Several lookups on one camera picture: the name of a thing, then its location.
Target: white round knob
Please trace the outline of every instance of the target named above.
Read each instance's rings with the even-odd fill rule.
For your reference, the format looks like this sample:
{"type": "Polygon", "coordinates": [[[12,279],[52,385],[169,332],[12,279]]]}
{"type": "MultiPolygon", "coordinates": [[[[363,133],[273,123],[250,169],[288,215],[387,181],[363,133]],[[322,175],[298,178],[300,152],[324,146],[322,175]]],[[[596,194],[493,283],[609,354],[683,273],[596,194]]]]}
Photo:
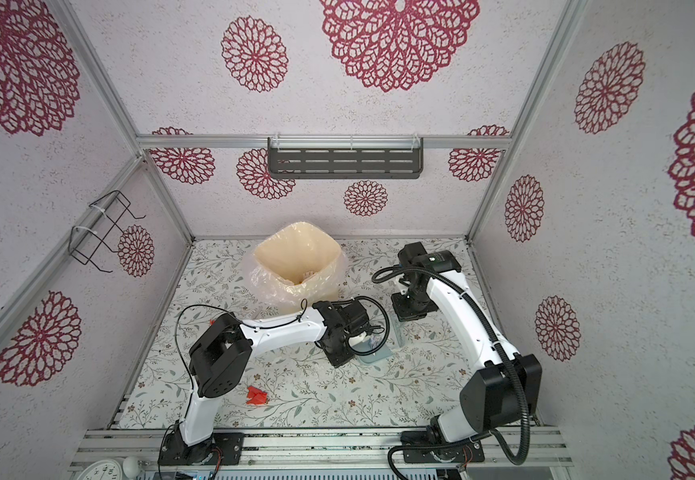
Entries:
{"type": "Polygon", "coordinates": [[[137,478],[141,472],[142,467],[139,465],[139,458],[126,457],[123,461],[123,475],[126,475],[126,478],[137,478]]]}

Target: plastic bag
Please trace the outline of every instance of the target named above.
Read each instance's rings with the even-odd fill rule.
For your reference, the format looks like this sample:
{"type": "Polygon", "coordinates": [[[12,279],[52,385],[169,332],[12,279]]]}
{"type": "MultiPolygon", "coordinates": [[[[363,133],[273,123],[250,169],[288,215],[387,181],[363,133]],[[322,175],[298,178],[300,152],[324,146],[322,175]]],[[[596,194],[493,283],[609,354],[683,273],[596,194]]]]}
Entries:
{"type": "Polygon", "coordinates": [[[297,222],[267,237],[241,264],[246,285],[261,301],[281,313],[336,300],[347,270],[342,247],[317,226],[297,222]]]}

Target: leaf-patterned surface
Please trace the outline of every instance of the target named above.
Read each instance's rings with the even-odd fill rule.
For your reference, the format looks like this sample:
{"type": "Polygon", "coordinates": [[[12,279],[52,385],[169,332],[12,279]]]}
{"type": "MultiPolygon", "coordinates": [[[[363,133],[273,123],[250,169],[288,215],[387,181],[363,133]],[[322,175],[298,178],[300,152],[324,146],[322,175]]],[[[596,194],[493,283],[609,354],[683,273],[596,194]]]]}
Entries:
{"type": "MultiPolygon", "coordinates": [[[[397,263],[398,250],[415,239],[341,240],[350,265],[340,295],[368,295],[379,300],[394,320],[393,285],[371,283],[371,274],[397,263]]],[[[484,305],[464,240],[421,240],[427,251],[450,250],[462,264],[477,300],[484,305]]],[[[274,316],[276,309],[246,288],[238,267],[258,240],[204,240],[195,244],[160,330],[142,366],[119,428],[165,428],[182,414],[190,379],[174,346],[177,315],[193,303],[220,306],[241,319],[274,316]]],[[[367,305],[373,322],[378,310],[367,305]]],[[[217,311],[188,310],[177,341],[185,360],[190,346],[208,329],[217,311]]],[[[415,426],[447,411],[471,372],[454,333],[439,312],[400,324],[402,342],[393,331],[393,355],[370,365],[353,359],[333,369],[312,343],[287,346],[249,361],[240,384],[222,397],[217,426],[415,426]],[[267,404],[246,404],[246,387],[267,392],[267,404]]]]}

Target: crumpled red paper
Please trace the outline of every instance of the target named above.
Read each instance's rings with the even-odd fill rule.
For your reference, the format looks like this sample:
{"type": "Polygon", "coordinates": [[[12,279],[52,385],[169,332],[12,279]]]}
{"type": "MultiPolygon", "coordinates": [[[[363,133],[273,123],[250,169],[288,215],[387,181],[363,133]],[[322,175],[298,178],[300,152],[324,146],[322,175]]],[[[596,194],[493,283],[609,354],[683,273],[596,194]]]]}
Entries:
{"type": "Polygon", "coordinates": [[[267,403],[267,392],[263,392],[260,389],[257,389],[255,386],[249,386],[249,393],[246,395],[246,404],[247,405],[264,405],[267,403]]]}

